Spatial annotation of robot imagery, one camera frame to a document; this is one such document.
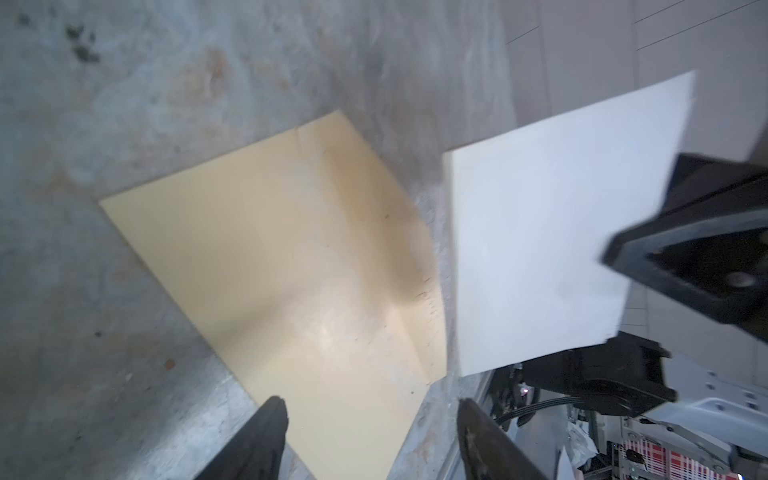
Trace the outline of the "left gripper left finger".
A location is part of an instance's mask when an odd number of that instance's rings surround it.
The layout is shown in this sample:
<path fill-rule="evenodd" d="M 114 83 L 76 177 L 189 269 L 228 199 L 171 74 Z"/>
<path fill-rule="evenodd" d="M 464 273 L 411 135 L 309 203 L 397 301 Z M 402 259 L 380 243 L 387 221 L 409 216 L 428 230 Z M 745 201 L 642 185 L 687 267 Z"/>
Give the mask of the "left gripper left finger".
<path fill-rule="evenodd" d="M 268 398 L 195 479 L 277 479 L 288 426 L 285 401 Z"/>

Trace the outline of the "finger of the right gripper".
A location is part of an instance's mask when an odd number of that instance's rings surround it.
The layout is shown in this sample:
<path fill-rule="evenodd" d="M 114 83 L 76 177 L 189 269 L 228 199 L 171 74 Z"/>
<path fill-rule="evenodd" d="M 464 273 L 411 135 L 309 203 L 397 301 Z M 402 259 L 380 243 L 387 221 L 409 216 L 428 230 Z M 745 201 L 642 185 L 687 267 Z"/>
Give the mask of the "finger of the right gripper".
<path fill-rule="evenodd" d="M 721 324 L 767 339 L 767 169 L 679 154 L 660 213 L 603 262 Z"/>

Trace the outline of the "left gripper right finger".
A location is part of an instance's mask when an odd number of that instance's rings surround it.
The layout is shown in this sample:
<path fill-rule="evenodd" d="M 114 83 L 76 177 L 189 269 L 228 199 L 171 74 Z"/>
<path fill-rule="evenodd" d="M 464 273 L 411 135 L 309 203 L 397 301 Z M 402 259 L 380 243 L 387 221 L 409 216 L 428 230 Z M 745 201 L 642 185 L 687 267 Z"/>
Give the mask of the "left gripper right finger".
<path fill-rule="evenodd" d="M 460 455 L 467 479 L 546 479 L 473 399 L 459 400 L 456 425 Z"/>

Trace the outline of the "cream letter paper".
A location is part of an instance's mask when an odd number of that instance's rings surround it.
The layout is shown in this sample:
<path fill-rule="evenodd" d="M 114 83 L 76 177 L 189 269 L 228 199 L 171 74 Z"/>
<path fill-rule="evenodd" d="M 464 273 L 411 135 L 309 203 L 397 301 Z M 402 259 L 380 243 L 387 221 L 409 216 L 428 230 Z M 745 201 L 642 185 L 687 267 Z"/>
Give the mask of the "cream letter paper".
<path fill-rule="evenodd" d="M 616 335 L 630 282 L 602 257 L 660 211 L 695 81 L 688 72 L 444 154 L 461 375 Z"/>

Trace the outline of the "yellow manila envelope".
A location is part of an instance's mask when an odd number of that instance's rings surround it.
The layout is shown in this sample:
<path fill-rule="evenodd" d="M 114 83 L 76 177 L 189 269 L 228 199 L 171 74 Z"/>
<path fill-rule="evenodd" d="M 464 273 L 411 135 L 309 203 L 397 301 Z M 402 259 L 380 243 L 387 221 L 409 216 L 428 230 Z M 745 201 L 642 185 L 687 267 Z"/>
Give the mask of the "yellow manila envelope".
<path fill-rule="evenodd" d="M 447 372 L 430 232 L 341 112 L 102 202 L 318 479 L 384 479 Z"/>

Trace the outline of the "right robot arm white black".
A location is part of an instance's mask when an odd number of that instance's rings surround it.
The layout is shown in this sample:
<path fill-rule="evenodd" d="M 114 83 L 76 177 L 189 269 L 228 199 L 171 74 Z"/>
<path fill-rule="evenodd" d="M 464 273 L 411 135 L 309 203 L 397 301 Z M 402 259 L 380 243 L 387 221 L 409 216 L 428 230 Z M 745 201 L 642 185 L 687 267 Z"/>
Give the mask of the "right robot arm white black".
<path fill-rule="evenodd" d="M 616 234 L 606 266 L 710 320 L 767 337 L 767 169 L 679 155 L 653 219 Z M 763 477 L 767 397 L 625 332 L 526 361 L 521 379 L 561 403 L 662 426 L 714 470 Z"/>

